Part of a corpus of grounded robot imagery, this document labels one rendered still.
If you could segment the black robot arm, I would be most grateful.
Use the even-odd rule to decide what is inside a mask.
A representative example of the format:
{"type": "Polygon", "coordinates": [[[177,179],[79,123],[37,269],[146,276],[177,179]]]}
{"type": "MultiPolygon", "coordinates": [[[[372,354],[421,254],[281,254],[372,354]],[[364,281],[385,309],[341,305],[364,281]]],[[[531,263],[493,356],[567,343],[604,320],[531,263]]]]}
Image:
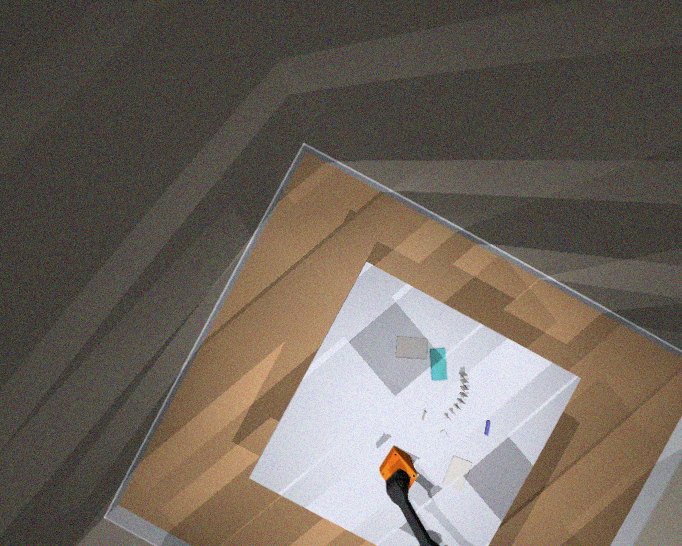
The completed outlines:
{"type": "Polygon", "coordinates": [[[411,476],[404,470],[395,471],[385,480],[386,493],[392,502],[400,507],[420,546],[440,546],[431,540],[408,499],[409,491],[407,488],[410,478],[411,476]]]}

